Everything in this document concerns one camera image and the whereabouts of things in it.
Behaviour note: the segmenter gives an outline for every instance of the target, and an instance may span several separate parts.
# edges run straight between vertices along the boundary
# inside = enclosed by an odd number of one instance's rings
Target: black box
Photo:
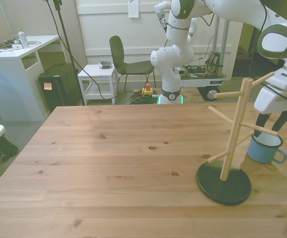
[[[79,85],[71,63],[53,65],[38,80],[51,112],[57,106],[79,104]]]

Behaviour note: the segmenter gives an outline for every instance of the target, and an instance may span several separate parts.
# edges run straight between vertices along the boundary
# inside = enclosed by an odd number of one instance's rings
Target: wall panel
[[[167,39],[160,27],[154,6],[161,1],[140,0],[139,18],[128,18],[127,0],[76,0],[77,13],[82,29],[85,53],[88,63],[98,63],[101,60],[112,62],[109,38],[119,35],[125,48],[125,60],[134,62],[149,60],[154,49],[165,45]],[[210,22],[212,15],[204,16]],[[215,19],[210,27],[198,18],[198,28],[193,36],[191,46],[195,59],[203,57],[214,34]],[[242,23],[231,22],[223,73],[231,78],[236,51],[241,34]],[[218,50],[220,51],[224,20],[220,21]],[[201,65],[208,58],[197,60],[191,64]]]

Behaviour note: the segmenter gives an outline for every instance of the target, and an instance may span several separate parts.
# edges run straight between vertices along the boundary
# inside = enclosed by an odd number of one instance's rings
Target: white cabinet
[[[27,36],[27,39],[37,44],[27,49],[0,52],[0,116],[3,121],[44,121],[49,112],[38,81],[44,72],[39,53],[50,53],[47,57],[52,58],[52,53],[63,52],[62,44],[57,35]]]

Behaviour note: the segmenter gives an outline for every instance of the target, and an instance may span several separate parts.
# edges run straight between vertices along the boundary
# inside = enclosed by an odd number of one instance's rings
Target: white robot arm
[[[258,52],[269,59],[283,59],[285,64],[266,80],[254,107],[260,112],[257,125],[264,126],[271,113],[282,112],[272,130],[278,131],[287,121],[287,20],[280,17],[259,0],[204,0],[205,5],[218,16],[253,25],[262,34],[257,43]]]
[[[168,23],[165,21],[164,9],[170,9]],[[287,20],[265,7],[260,0],[172,0],[157,5],[156,11],[166,30],[167,39],[173,43],[172,47],[160,48],[151,54],[153,66],[162,75],[162,104],[180,103],[180,76],[173,71],[173,67],[190,63],[193,59],[194,52],[188,45],[196,30],[196,23],[192,23],[192,19],[213,12],[226,20],[247,23],[262,30],[257,45],[259,53],[266,58],[285,61],[284,67],[267,80],[269,85],[263,87],[255,102],[255,109],[261,113],[260,119],[265,120],[273,112],[284,112],[285,116],[278,124],[285,123]]]
[[[170,9],[166,23],[163,11]],[[190,28],[193,18],[211,13],[202,1],[172,0],[164,1],[155,6],[161,26],[166,36],[173,43],[171,47],[160,48],[151,53],[151,63],[162,76],[162,93],[159,98],[161,104],[181,103],[180,75],[173,67],[190,63],[194,58],[194,51],[188,45],[188,35],[196,30],[196,22]]]

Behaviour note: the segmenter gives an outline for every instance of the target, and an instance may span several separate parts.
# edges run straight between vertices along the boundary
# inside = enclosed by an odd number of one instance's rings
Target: caster wheel
[[[205,89],[202,91],[203,92],[201,93],[201,95],[205,101],[217,100],[217,98],[214,98],[214,94],[220,92],[218,87],[205,87]]]

